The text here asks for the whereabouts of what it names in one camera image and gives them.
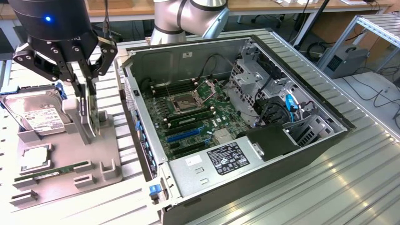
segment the blue latch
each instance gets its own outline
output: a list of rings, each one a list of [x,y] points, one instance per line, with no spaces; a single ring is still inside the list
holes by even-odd
[[[156,184],[150,187],[150,195],[156,195],[162,191],[163,191],[162,184]]]

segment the warning label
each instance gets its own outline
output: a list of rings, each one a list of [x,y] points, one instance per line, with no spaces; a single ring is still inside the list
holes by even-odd
[[[251,164],[236,142],[227,144],[207,153],[219,175],[226,175],[234,170],[238,170]]]
[[[63,120],[55,108],[26,112],[24,117],[36,132],[55,130],[64,127]]]

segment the blue pcie slot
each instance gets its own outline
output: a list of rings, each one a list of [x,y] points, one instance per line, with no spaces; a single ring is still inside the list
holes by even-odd
[[[200,132],[203,131],[204,127],[206,127],[206,125],[203,125],[203,127],[198,128],[196,130],[192,130],[192,131],[188,131],[188,132],[186,132],[186,133],[183,133],[183,134],[180,134],[180,135],[168,137],[168,138],[167,138],[167,142],[170,143],[170,142],[178,141],[178,140],[180,140],[180,139],[184,139],[184,138],[187,138],[187,137],[199,135]]]

